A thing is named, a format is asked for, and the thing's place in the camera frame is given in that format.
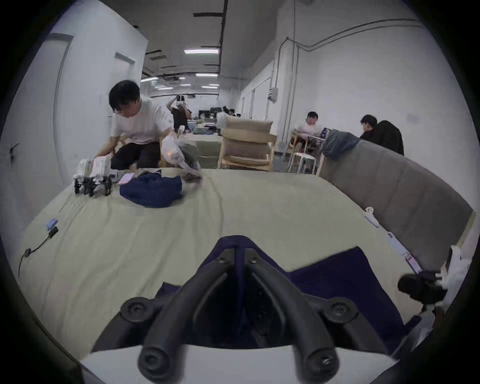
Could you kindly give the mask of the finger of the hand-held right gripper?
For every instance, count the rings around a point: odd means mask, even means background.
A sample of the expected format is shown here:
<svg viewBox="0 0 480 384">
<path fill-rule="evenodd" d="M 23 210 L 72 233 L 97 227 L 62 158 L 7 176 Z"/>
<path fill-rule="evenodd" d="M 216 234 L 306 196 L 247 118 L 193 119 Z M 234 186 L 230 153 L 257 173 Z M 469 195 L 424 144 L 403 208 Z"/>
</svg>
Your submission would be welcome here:
<svg viewBox="0 0 480 384">
<path fill-rule="evenodd" d="M 447 294 L 436 273 L 405 274 L 400 277 L 397 288 L 422 305 L 441 302 Z"/>
</svg>

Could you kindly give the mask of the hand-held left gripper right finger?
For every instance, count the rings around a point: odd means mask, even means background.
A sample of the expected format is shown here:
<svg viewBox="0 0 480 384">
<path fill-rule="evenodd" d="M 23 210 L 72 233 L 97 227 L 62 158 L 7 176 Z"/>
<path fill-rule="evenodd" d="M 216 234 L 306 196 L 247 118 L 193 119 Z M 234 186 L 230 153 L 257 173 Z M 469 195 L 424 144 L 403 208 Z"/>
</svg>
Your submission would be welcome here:
<svg viewBox="0 0 480 384">
<path fill-rule="evenodd" d="M 387 357 L 383 341 L 351 300 L 303 294 L 253 248 L 244 251 L 244 346 L 292 346 L 302 381 L 338 375 L 338 349 L 355 360 Z"/>
</svg>

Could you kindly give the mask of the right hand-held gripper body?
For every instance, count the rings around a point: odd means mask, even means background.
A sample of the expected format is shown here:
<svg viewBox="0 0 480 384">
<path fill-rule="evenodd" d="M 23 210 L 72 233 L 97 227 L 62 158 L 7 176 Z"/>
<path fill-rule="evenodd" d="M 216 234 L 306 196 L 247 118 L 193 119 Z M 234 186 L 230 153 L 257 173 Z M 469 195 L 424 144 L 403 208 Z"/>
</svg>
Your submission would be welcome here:
<svg viewBox="0 0 480 384">
<path fill-rule="evenodd" d="M 441 269 L 440 285 L 445 296 L 440 302 L 440 308 L 447 312 L 456 298 L 471 266 L 472 259 L 464 258 L 462 249 L 452 245 L 449 256 Z"/>
</svg>

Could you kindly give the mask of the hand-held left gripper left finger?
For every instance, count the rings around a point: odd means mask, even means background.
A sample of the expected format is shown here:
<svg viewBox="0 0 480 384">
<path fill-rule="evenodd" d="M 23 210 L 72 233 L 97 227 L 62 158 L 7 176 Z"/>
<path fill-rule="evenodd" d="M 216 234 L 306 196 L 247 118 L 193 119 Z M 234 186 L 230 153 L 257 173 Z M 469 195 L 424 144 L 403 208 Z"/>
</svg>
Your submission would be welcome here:
<svg viewBox="0 0 480 384">
<path fill-rule="evenodd" d="M 171 382 L 177 374 L 179 353 L 202 301 L 222 284 L 235 266 L 235 250 L 201 267 L 181 288 L 161 297 L 133 297 L 125 301 L 93 345 L 92 352 L 139 345 L 137 367 L 150 382 Z"/>
</svg>

